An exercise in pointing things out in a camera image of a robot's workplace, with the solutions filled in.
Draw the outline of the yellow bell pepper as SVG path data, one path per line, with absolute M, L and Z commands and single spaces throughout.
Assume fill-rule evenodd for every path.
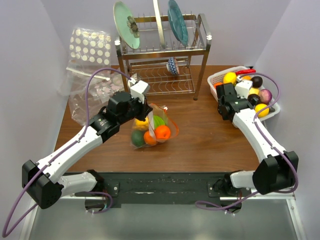
M 144 121 L 134 119 L 134 129 L 139 130 L 139 131 L 147 131 L 149 129 L 149 119 L 146 117 Z

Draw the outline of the light green pepper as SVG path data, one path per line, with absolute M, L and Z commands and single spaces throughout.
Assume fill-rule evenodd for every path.
M 153 124 L 154 124 L 154 129 L 158 128 L 159 126 L 166 126 L 167 125 L 165 120 L 157 115 L 153 116 Z

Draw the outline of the dark green avocado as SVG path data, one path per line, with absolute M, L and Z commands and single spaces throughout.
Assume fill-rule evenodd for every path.
M 131 143 L 137 148 L 143 147 L 146 144 L 144 132 L 137 129 L 133 130 L 131 133 Z

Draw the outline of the orange zip top bag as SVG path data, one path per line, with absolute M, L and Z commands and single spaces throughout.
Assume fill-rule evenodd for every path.
M 179 134 L 178 125 L 168 116 L 167 106 L 149 105 L 152 111 L 144 121 L 134 119 L 130 144 L 134 149 L 163 144 Z

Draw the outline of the orange fruit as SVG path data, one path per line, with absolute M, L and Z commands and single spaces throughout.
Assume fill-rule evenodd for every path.
M 144 133 L 143 139 L 144 139 L 144 142 L 145 142 L 147 145 L 154 146 L 154 145 L 157 144 L 156 139 L 150 135 L 150 132 L 149 132 L 149 131 L 146 131 L 146 132 Z
M 251 76 L 246 75 L 241 78 L 242 80 L 251 80 Z
M 171 137 L 171 130 L 166 125 L 158 126 L 154 133 L 157 140 L 168 140 Z

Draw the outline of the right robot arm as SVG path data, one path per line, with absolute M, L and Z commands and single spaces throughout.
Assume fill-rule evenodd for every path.
M 254 171 L 239 170 L 226 175 L 223 192 L 230 197 L 241 188 L 256 189 L 262 195 L 293 192 L 298 185 L 297 154 L 277 143 L 255 116 L 253 105 L 246 98 L 238 97 L 231 83 L 218 85 L 216 92 L 218 113 L 243 133 L 259 160 Z

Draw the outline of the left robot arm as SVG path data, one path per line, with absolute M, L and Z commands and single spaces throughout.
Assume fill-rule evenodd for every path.
M 81 131 L 47 157 L 22 166 L 22 186 L 41 209 L 47 209 L 61 197 L 88 192 L 99 196 L 105 180 L 95 171 L 65 175 L 85 154 L 102 145 L 132 119 L 144 120 L 152 111 L 143 93 L 116 92 Z

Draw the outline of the white food tray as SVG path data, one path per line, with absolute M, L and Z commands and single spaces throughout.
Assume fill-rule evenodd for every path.
M 210 87 L 210 92 L 211 94 L 213 95 L 214 99 L 218 102 L 218 96 L 217 96 L 217 91 L 216 91 L 216 88 L 215 88 L 215 84 L 218 84 L 218 83 L 223 83 L 223 79 L 224 79 L 224 76 L 229 73 L 229 72 L 238 72 L 238 71 L 243 71 L 243 70 L 249 70 L 250 68 L 249 67 L 246 67 L 246 66 L 235 66 L 235 67 L 231 67 L 231 68 L 228 68 L 228 69 L 225 69 L 225 70 L 222 70 L 222 71 L 219 71 L 219 72 L 216 72 L 212 75 L 210 75 L 208 78 L 207 78 L 207 83 L 209 84 L 209 87 Z M 279 104 L 276 102 L 273 106 L 272 106 L 272 111 L 269 112 L 268 115 L 264 116 L 264 117 L 261 117 L 260 118 L 260 121 L 266 121 L 272 117 L 274 117 L 275 115 L 279 114 L 280 113 L 280 106 Z

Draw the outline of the clear crumpled plastic bag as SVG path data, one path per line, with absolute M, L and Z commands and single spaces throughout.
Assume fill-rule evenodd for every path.
M 90 77 L 85 81 L 79 78 L 71 81 L 66 71 L 65 79 L 57 89 L 60 95 L 68 97 L 71 118 L 81 126 L 86 125 L 87 115 L 93 117 L 116 92 L 124 90 L 122 75 L 117 72 L 102 71 L 88 83 Z

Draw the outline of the polka dot plastic bag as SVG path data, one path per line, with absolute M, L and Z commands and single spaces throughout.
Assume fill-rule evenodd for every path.
M 71 81 L 86 81 L 94 71 L 110 67 L 111 40 L 105 31 L 74 28 L 69 41 L 67 77 Z

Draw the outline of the small orange tangerine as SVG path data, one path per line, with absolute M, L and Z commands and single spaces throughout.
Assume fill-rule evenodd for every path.
M 216 89 L 217 86 L 220 86 L 220 85 L 222 85 L 222 84 L 223 84 L 222 82 L 217 82 L 217 83 L 215 83 L 215 84 L 213 85 L 213 87 Z

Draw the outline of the yellow lemon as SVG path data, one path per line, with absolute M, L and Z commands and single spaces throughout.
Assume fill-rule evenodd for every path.
M 264 103 L 257 104 L 255 106 L 254 110 L 256 113 L 258 113 L 258 115 L 257 115 L 258 118 L 263 118 L 263 117 L 267 116 L 270 112 L 270 109 Z
M 235 72 L 228 72 L 223 77 L 223 84 L 233 84 L 235 85 L 237 82 L 237 75 Z

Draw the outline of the pale yellow pear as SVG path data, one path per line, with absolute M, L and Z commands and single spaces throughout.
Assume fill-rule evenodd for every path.
M 259 95 L 259 92 L 260 92 L 259 88 L 251 87 L 249 90 L 249 95 L 252 95 L 252 94 Z

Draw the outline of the red chili pepper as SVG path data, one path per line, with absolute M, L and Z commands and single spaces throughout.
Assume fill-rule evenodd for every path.
M 245 75 L 245 74 L 253 74 L 255 72 L 256 72 L 255 69 L 250 68 L 250 69 L 243 69 L 243 70 L 236 71 L 235 74 L 238 76 L 238 75 Z

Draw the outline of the dark mangosteen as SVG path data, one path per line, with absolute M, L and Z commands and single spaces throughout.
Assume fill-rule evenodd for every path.
M 260 76 L 253 76 L 251 78 L 252 81 L 252 87 L 253 88 L 260 88 L 263 85 L 263 78 Z
M 250 94 L 250 95 L 247 97 L 247 100 L 248 100 L 248 102 L 249 102 L 251 105 L 253 105 L 253 106 L 256 106 L 256 105 L 258 105 L 258 104 L 261 103 L 261 98 L 260 98 L 260 96 L 259 96 L 258 94 L 255 94 L 255 93 Z

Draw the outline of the grey patterned bowl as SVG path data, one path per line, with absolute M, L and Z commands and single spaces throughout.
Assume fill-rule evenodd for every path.
M 137 82 L 139 82 L 141 80 L 141 76 L 139 73 L 134 73 L 131 77 L 130 77 L 130 80 L 129 82 L 134 85 L 136 84 Z

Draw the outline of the purple onion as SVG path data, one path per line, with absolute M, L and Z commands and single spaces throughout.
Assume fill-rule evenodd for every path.
M 259 91 L 259 98 L 260 98 L 260 102 L 261 102 L 262 104 L 268 105 L 268 104 L 271 102 L 271 100 L 272 100 L 272 98 L 273 98 L 273 95 L 272 95 L 272 93 L 271 93 L 270 90 L 268 90 L 268 89 L 261 89 L 261 90 Z

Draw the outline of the blue patterned bowl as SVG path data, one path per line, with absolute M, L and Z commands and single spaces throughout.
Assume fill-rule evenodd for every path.
M 170 57 L 166 64 L 167 70 L 174 76 L 177 76 L 180 74 L 179 66 L 177 59 L 175 57 Z

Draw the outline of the metal dish rack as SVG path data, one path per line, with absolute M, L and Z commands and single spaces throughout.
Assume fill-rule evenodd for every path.
M 140 74 L 150 85 L 150 95 L 199 93 L 212 45 L 212 33 L 203 13 L 184 14 L 188 31 L 188 45 L 184 47 L 176 40 L 168 16 L 161 17 L 165 49 L 161 49 L 155 16 L 137 17 L 140 30 L 140 46 L 131 49 L 120 36 L 115 38 L 115 49 L 120 70 L 133 75 Z M 169 58 L 177 60 L 179 75 L 167 70 Z

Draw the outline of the beige plate on edge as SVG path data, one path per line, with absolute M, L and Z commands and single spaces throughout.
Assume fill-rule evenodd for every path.
M 161 15 L 160 15 L 158 0 L 153 0 L 153 8 L 154 8 L 155 20 L 156 20 L 157 30 L 158 30 L 158 35 L 159 35 L 160 48 L 165 49 L 166 43 L 165 43 L 165 37 L 164 37 L 164 31 L 163 31 L 163 26 L 162 26 L 162 19 L 161 19 Z

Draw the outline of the green floral plate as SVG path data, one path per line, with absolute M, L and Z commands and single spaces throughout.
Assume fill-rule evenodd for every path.
M 129 7 L 122 1 L 113 5 L 113 18 L 119 36 L 133 50 L 140 47 L 140 32 Z

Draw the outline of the teal plate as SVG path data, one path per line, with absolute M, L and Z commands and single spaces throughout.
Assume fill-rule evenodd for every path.
M 189 35 L 184 16 L 175 0 L 168 1 L 168 21 L 175 38 L 184 46 L 189 43 Z

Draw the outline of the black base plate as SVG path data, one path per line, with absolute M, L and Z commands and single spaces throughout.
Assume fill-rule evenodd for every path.
M 113 207 L 124 204 L 193 205 L 196 201 L 230 204 L 251 191 L 243 188 L 225 192 L 223 172 L 102 172 L 104 190 Z

